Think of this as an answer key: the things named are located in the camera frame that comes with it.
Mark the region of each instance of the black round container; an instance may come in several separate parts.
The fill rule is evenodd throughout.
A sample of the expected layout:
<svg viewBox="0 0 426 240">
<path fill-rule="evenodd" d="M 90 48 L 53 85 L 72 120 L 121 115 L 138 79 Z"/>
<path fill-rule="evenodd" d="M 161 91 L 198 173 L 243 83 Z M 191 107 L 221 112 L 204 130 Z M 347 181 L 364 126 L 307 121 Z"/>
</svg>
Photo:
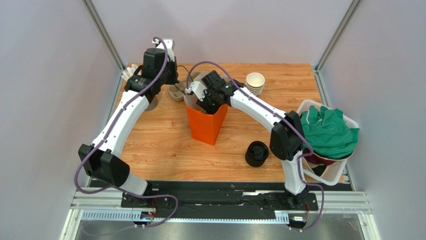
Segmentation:
<svg viewBox="0 0 426 240">
<path fill-rule="evenodd" d="M 245 152 L 245 161 L 252 167 L 260 167 L 268 158 L 269 150 L 265 143 L 254 141 L 250 143 Z"/>
</svg>

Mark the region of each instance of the white plastic basket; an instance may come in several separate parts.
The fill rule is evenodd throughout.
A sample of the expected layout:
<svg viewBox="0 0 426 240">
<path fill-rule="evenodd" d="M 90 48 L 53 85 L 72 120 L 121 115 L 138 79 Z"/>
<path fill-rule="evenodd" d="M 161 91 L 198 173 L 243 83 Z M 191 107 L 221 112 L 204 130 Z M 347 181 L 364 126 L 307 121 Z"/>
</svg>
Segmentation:
<svg viewBox="0 0 426 240">
<path fill-rule="evenodd" d="M 328 109 L 330 109 L 329 107 L 316 102 L 314 100 L 311 99 L 306 99 L 304 100 L 301 105 L 299 106 L 299 108 L 297 109 L 297 113 L 300 115 L 302 114 L 302 112 L 306 112 L 309 110 L 310 106 L 314 106 L 316 109 L 320 110 L 321 106 L 324 106 Z M 346 123 L 346 125 L 350 128 L 359 128 L 358 124 L 350 119 L 349 117 L 347 117 L 346 115 L 343 115 L 343 120 Z M 340 177 L 342 176 L 342 172 L 343 169 L 345 168 L 346 162 L 348 161 L 348 159 L 342 160 L 342 161 L 336 161 L 335 163 L 328 165 L 324 171 L 324 173 L 320 176 L 315 175 L 315 173 L 310 172 L 308 169 L 303 168 L 303 173 L 305 175 L 308 175 L 309 177 L 313 178 L 314 180 L 324 183 L 326 185 L 329 186 L 333 186 L 336 185 L 339 182 Z"/>
</svg>

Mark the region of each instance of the teal fabric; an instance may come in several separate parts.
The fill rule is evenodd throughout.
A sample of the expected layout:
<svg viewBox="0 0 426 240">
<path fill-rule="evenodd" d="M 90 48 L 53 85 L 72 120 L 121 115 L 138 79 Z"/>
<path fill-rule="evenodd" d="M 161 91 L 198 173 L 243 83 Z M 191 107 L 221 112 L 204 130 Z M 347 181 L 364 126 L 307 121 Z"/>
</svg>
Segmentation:
<svg viewBox="0 0 426 240">
<path fill-rule="evenodd" d="M 339 109 L 322 106 L 318 111 L 310 106 L 309 111 L 302 113 L 300 120 L 307 142 L 319 155 L 341 159 L 351 154 L 357 146 L 360 129 L 346 126 L 343 112 Z"/>
</svg>

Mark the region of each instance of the stacked cups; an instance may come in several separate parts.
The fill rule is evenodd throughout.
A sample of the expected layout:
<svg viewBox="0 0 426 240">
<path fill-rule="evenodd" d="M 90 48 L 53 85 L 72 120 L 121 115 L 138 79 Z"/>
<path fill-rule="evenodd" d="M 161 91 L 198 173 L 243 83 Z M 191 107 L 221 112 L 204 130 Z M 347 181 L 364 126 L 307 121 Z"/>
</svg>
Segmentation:
<svg viewBox="0 0 426 240">
<path fill-rule="evenodd" d="M 264 89 L 265 77 L 258 72 L 252 72 L 245 78 L 245 86 L 248 88 L 250 93 L 258 96 Z"/>
</svg>

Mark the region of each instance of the wooden tabletop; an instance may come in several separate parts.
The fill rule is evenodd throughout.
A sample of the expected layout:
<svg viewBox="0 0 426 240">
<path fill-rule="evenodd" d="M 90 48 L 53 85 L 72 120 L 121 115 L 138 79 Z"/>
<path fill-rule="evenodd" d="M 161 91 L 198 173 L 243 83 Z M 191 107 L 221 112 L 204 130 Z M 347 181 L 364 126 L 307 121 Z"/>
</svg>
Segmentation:
<svg viewBox="0 0 426 240">
<path fill-rule="evenodd" d="M 182 64 L 190 69 L 193 64 Z M 230 75 L 245 82 L 252 72 L 264 75 L 266 82 L 259 98 L 277 109 L 296 111 L 305 99 L 320 102 L 320 95 L 309 64 L 221 64 Z M 220 70 L 203 64 L 197 72 Z M 179 80 L 187 72 L 178 67 Z M 191 138 L 184 101 L 168 94 L 168 85 L 158 94 L 158 106 L 144 112 L 124 145 L 121 159 L 137 176 L 146 180 L 176 181 L 285 181 L 281 162 L 273 154 L 261 167 L 246 163 L 245 153 L 253 141 L 269 146 L 270 134 L 244 112 L 229 107 L 216 145 Z"/>
</svg>

